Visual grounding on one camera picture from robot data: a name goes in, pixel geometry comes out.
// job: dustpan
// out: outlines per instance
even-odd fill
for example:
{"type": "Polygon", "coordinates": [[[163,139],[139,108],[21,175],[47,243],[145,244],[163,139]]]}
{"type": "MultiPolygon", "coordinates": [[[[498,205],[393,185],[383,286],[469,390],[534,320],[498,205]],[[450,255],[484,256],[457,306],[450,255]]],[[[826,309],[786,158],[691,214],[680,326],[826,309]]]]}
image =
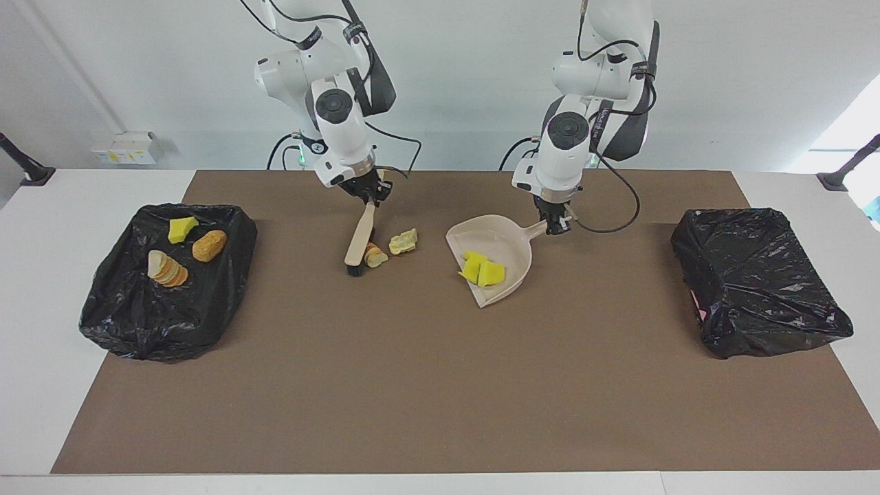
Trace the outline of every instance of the dustpan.
{"type": "Polygon", "coordinates": [[[477,306],[486,307],[504,299],[523,283],[532,266],[530,241],[546,231],[546,221],[525,229],[513,220],[500,215],[484,215],[455,225],[446,233],[458,266],[465,267],[465,251],[476,251],[505,268],[504,281],[489,287],[478,287],[465,282],[477,300],[477,306]]]}

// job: white table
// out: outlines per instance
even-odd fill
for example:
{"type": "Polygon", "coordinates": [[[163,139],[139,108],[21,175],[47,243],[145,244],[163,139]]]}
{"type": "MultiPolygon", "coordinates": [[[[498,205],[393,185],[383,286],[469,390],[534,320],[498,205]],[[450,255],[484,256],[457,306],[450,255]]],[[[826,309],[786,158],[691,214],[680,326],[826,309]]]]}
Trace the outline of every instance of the white table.
{"type": "MultiPolygon", "coordinates": [[[[48,473],[105,352],[77,320],[95,267],[140,206],[177,203],[192,171],[60,170],[0,210],[0,493],[871,494],[880,471],[484,475],[88,476],[48,473]]],[[[875,422],[880,356],[874,298],[880,233],[845,194],[808,175],[736,174],[752,206],[786,213],[853,319],[832,345],[875,422]]]]}

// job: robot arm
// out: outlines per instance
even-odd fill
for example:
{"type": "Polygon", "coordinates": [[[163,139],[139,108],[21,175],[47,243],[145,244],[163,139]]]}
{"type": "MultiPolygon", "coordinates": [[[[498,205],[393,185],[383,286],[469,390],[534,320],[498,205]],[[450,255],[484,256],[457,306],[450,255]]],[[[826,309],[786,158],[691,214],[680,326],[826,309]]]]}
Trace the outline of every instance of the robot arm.
{"type": "Polygon", "coordinates": [[[314,3],[264,2],[269,28],[301,41],[297,49],[257,62],[254,76],[269,96],[293,110],[307,163],[325,187],[339,185],[365,203],[378,204],[392,184],[381,181],[374,169],[363,118],[386,112],[396,95],[363,23],[350,1],[342,2],[351,21],[343,23],[346,47],[328,40],[321,29],[337,27],[339,16],[313,20],[326,17],[314,3]],[[294,6],[298,17],[290,15],[294,6]]]}
{"type": "Polygon", "coordinates": [[[513,176],[515,187],[534,195],[550,234],[571,229],[567,205],[594,155],[620,161],[639,152],[656,97],[659,25],[650,0],[587,3],[582,27],[595,48],[627,42],[592,56],[564,52],[556,61],[553,81],[562,96],[547,109],[537,155],[522,159],[513,176]]]}

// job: brown table surface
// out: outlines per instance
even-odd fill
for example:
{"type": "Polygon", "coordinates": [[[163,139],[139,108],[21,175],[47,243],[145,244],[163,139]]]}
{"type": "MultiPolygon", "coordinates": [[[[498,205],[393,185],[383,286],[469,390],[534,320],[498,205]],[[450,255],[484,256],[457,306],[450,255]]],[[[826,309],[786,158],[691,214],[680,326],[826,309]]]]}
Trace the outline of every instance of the brown table surface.
{"type": "MultiPolygon", "coordinates": [[[[880,469],[830,347],[720,360],[700,344],[669,237],[686,209],[748,207],[732,175],[624,174],[635,225],[538,238],[522,287],[480,310],[444,234],[488,213],[533,223],[509,174],[394,178],[376,238],[417,227],[419,248],[355,279],[356,199],[313,174],[197,173],[186,203],[257,220],[245,301],[198,359],[108,356],[53,472],[880,469]]],[[[612,175],[584,184],[582,219],[628,218],[612,175]]]]}

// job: black plastic bag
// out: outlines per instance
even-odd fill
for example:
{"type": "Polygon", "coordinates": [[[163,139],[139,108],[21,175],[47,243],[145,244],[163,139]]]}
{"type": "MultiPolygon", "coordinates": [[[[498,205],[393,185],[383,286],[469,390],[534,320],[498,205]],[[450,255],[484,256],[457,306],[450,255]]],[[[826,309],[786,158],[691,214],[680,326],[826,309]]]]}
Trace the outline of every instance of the black plastic bag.
{"type": "Polygon", "coordinates": [[[853,335],[853,324],[772,209],[690,210],[672,248],[716,356],[775,356],[853,335]]]}
{"type": "Polygon", "coordinates": [[[98,266],[79,320],[82,334],[124,358],[170,361],[198,356],[215,344],[245,295],[257,227],[238,206],[144,206],[98,266]],[[180,244],[168,241],[168,221],[195,217],[180,244]],[[192,246],[211,230],[226,232],[224,250],[209,263],[192,246]],[[189,270],[180,287],[147,277],[147,253],[164,251],[189,270]]]}

